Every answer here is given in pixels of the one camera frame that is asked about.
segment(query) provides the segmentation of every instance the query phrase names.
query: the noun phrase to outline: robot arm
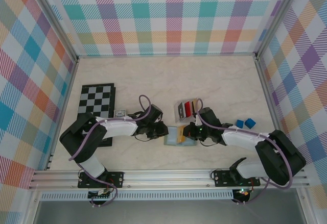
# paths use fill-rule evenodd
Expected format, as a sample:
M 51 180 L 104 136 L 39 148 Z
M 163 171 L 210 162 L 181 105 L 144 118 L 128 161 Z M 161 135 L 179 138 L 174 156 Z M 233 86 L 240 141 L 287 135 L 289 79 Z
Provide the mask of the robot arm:
M 123 119 L 107 120 L 96 126 L 84 147 L 74 158 L 74 161 L 82 166 L 92 177 L 106 179 L 107 170 L 94 155 L 95 150 L 103 139 L 114 136 L 146 134 L 152 140 L 168 134 L 167 126 L 161 121 L 162 111 L 154 104 L 151 105 L 150 113 L 144 119 L 131 121 L 146 115 L 148 109 L 143 112 L 129 114 L 123 117 Z M 95 117 L 91 113 L 84 113 L 62 133 L 59 140 L 71 156 L 81 146 L 84 140 L 83 132 L 88 132 L 95 123 L 102 120 L 105 120 L 105 118 Z
M 232 124 L 220 123 L 210 108 L 201 109 L 199 114 L 208 124 L 229 129 L 217 130 L 206 125 L 195 125 L 192 122 L 183 130 L 185 137 L 200 141 L 210 138 L 217 144 L 240 146 L 258 153 L 260 161 L 242 158 L 229 168 L 230 177 L 236 184 L 251 177 L 269 177 L 279 185 L 285 185 L 288 182 L 289 174 L 286 164 L 279 152 L 267 140 L 259 137 L 257 133 L 245 134 L 238 132 L 237 127 Z M 293 176 L 306 165 L 302 154 L 282 131 L 275 130 L 272 133 L 261 133 L 261 135 L 274 140 L 281 148 L 290 164 Z

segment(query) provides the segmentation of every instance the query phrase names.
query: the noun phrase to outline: black mounting bracket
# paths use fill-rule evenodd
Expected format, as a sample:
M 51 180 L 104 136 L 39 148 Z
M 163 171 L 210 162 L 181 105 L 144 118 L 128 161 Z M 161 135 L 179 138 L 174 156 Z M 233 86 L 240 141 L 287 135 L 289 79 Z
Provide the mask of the black mounting bracket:
M 248 179 L 241 179 L 236 183 L 230 176 L 230 170 L 215 170 L 212 173 L 213 180 L 216 187 L 258 187 L 260 180 L 255 177 Z
M 124 182 L 124 173 L 122 171 L 108 171 L 100 178 L 101 181 L 113 184 L 116 188 L 122 188 Z M 78 188 L 107 188 L 106 184 L 97 182 L 88 177 L 84 172 L 79 174 L 77 184 Z

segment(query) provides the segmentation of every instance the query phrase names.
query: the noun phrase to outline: small blue block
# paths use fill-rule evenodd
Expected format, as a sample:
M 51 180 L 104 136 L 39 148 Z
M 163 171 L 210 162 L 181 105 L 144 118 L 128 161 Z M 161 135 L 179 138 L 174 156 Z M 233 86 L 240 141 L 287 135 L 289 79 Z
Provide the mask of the small blue block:
M 255 122 L 253 119 L 248 118 L 248 119 L 245 121 L 244 124 L 245 124 L 249 129 L 252 129 L 252 128 L 255 126 L 256 122 Z
M 238 128 L 243 128 L 243 125 L 244 125 L 244 121 L 239 120 L 239 119 L 236 121 L 236 126 L 237 126 Z

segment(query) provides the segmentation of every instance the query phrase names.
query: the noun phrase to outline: chessboard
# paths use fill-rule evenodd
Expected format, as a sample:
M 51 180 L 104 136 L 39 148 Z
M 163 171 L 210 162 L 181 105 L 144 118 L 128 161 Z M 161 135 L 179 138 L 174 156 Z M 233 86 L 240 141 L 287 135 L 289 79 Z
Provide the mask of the chessboard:
M 114 83 L 83 85 L 77 117 L 90 112 L 96 117 L 113 118 L 115 91 Z M 112 138 L 104 139 L 99 146 L 112 146 Z

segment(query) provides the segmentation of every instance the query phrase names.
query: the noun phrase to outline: checkered fabric wall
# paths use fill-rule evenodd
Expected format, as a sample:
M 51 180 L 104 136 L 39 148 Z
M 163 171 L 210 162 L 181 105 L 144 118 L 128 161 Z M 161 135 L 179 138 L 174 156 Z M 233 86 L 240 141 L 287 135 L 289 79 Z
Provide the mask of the checkered fabric wall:
M 49 0 L 89 56 L 252 53 L 271 1 Z
M 272 21 L 274 20 L 274 18 L 275 18 L 275 16 L 276 16 L 277 12 L 279 11 L 279 9 L 280 9 L 280 7 L 281 7 L 281 5 L 282 5 L 282 2 L 283 2 L 283 0 L 277 0 L 277 3 L 276 3 L 274 9 L 272 10 L 272 12 L 271 12 L 271 14 L 270 14 L 270 16 L 269 16 L 269 18 L 268 18 L 268 21 L 266 22 L 265 28 L 264 28 L 264 30 L 262 31 L 262 33 L 261 33 L 261 35 L 260 35 L 260 38 L 259 38 L 258 42 L 257 42 L 256 45 L 255 45 L 255 48 L 254 48 L 254 52 L 255 52 L 255 53 L 258 52 L 258 49 L 259 49 L 259 47 L 260 47 L 260 45 L 261 45 L 263 39 L 265 38 L 266 33 L 267 33 L 267 31 L 269 30 L 269 28 L 270 28 L 270 26 L 271 26 L 271 24 L 272 24 Z
M 18 223 L 45 161 L 73 61 L 36 0 L 0 0 L 0 223 Z
M 261 63 L 283 129 L 327 219 L 327 0 L 294 0 Z

